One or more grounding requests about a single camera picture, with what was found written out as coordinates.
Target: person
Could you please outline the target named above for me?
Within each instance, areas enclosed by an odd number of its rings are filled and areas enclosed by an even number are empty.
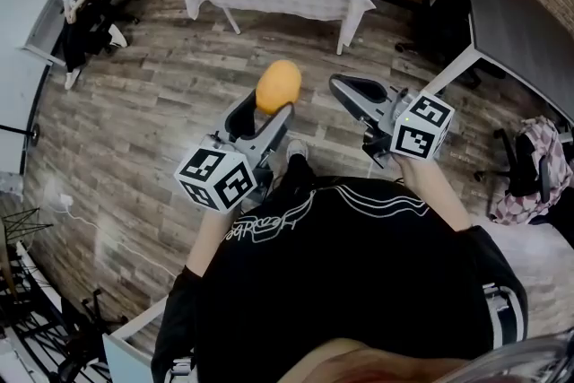
[[[205,213],[155,383],[192,350],[200,383],[426,383],[525,336],[524,288],[435,161],[396,156],[402,185],[317,177],[307,157],[291,141],[262,205]]]
[[[65,88],[70,90],[86,64],[85,52],[95,55],[108,44],[126,47],[127,43],[115,25],[108,31],[90,31],[101,13],[101,9],[90,0],[62,1],[65,12],[62,44],[67,68]]]

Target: shoe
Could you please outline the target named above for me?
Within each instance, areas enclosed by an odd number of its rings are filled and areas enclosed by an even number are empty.
[[[293,155],[303,155],[306,160],[309,157],[307,145],[299,139],[293,139],[289,142],[289,145],[287,145],[287,162],[289,162]]]
[[[127,40],[124,35],[119,31],[116,24],[112,24],[108,29],[109,35],[111,35],[110,45],[118,48],[127,47]]]
[[[74,86],[75,81],[78,80],[78,77],[80,76],[81,73],[82,73],[81,67],[76,67],[72,72],[66,73],[64,88],[70,91]]]

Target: table leg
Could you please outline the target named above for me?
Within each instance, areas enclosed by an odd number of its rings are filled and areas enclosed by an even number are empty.
[[[237,25],[237,23],[235,22],[235,20],[233,19],[233,16],[231,16],[231,12],[229,8],[223,7],[223,12],[225,13],[225,16],[227,16],[227,19],[229,20],[229,22],[231,23],[231,27],[233,28],[233,30],[235,31],[235,33],[237,35],[240,35],[241,30],[239,30],[239,26]]]
[[[60,67],[65,67],[65,62],[62,59],[60,59],[59,57],[55,57],[55,56],[50,55],[48,52],[44,51],[43,49],[36,47],[35,45],[27,43],[24,49],[27,49],[31,53],[34,53],[35,55],[38,55],[39,57],[46,59],[50,63],[57,64]]]
[[[569,144],[574,140],[574,134],[572,134],[571,131],[567,133],[560,133],[558,139],[560,140],[561,144]]]
[[[341,55],[343,53],[343,31],[345,25],[347,23],[347,19],[341,21],[341,29],[339,30],[339,42],[337,43],[337,55]]]
[[[148,324],[150,324],[154,319],[156,319],[163,310],[165,310],[165,304],[168,300],[164,297],[154,305],[151,305],[146,311],[141,313],[138,317],[133,318],[128,323],[124,324],[118,330],[116,330],[112,335],[119,340],[126,340],[128,337],[134,335],[136,332],[142,330]]]
[[[473,45],[469,45],[457,58],[447,65],[445,69],[438,74],[432,82],[424,87],[425,91],[430,94],[435,94],[442,90],[445,86],[455,80],[461,73],[478,61],[483,55],[476,51]]]

